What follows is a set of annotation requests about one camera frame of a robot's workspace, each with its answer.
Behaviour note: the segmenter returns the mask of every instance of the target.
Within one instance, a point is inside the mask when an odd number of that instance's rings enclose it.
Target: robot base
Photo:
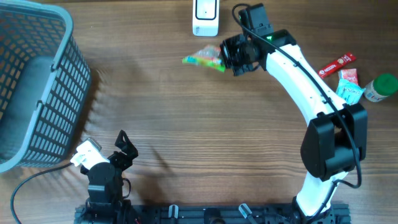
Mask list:
[[[169,218],[169,207],[156,207],[133,205],[139,217],[138,222],[128,222],[133,224],[213,224],[222,222],[210,222],[204,219],[205,211],[209,208],[216,208],[220,211],[220,217],[225,224],[248,224],[253,223],[245,219],[238,206],[208,206],[208,207],[178,207],[178,218]],[[290,224],[289,214],[291,214],[291,203],[269,204],[265,206],[252,206],[252,217],[258,224]],[[82,208],[76,209],[76,222],[81,215]],[[313,222],[316,224],[350,224],[351,217],[347,204],[333,204],[330,212],[323,218]]]

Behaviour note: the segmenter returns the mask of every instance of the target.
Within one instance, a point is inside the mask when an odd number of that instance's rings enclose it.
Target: green lid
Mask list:
[[[373,88],[382,96],[391,96],[398,90],[398,79],[390,73],[379,75],[373,81]]]

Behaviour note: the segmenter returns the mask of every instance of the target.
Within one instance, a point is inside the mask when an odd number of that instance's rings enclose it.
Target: basket rim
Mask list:
[[[65,52],[65,49],[67,47],[67,44],[72,36],[72,32],[73,32],[73,19],[71,17],[71,15],[69,14],[69,12],[60,7],[60,6],[54,6],[54,5],[48,5],[48,4],[40,4],[40,3],[36,3],[36,2],[30,2],[30,1],[23,1],[23,0],[5,0],[0,2],[0,7],[8,7],[8,6],[12,6],[12,7],[17,7],[20,9],[28,9],[28,10],[36,10],[36,11],[42,11],[42,12],[49,12],[52,14],[57,14],[58,16],[60,16],[64,22],[65,22],[65,33],[62,37],[62,40],[60,42],[60,45],[58,46],[58,50],[55,53],[55,56],[53,58],[53,64],[51,66],[51,74],[49,77],[49,81],[51,79],[55,78],[55,71],[57,71],[59,69],[60,66],[60,62],[62,59],[62,55]],[[37,102],[37,106],[36,106],[36,110],[33,111],[32,117],[30,119],[30,123],[28,125],[27,128],[27,132],[25,134],[25,138],[21,144],[20,149],[18,150],[18,152],[12,157],[10,158],[8,161],[3,162],[2,164],[0,164],[0,173],[5,172],[7,170],[12,169],[13,167],[15,167],[16,165],[18,165],[18,163],[20,163],[20,161],[22,160],[22,158],[25,156],[29,145],[33,139],[33,133],[34,133],[34,129],[37,126],[37,123],[39,122],[39,118],[42,114],[42,111],[44,109],[44,104],[42,100],[38,100]]]

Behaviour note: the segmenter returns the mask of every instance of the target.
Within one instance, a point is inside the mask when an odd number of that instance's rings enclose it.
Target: wood grain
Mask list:
[[[305,168],[305,121],[281,85],[257,71],[234,78],[183,65],[207,44],[240,33],[221,1],[220,33],[192,34],[191,1],[54,2],[75,23],[73,36],[94,79],[77,141],[91,136],[108,156],[120,129],[139,150],[125,171],[135,204],[262,204],[290,202]],[[361,86],[384,72],[398,74],[398,11],[394,1],[263,1],[275,30],[297,39],[315,70],[350,51]],[[336,74],[325,81],[336,89]],[[341,186],[353,223],[395,223],[398,216],[398,95],[361,102],[369,113],[363,186]],[[0,223],[14,223],[9,197],[38,169],[0,175]],[[356,181],[355,172],[348,180]],[[16,197],[23,223],[71,223],[88,197],[88,181],[70,167],[31,180]]]

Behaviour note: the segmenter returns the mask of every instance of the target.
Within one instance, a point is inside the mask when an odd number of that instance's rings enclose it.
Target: gray bin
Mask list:
[[[68,156],[91,84],[72,30],[61,7],[0,2],[0,172]]]

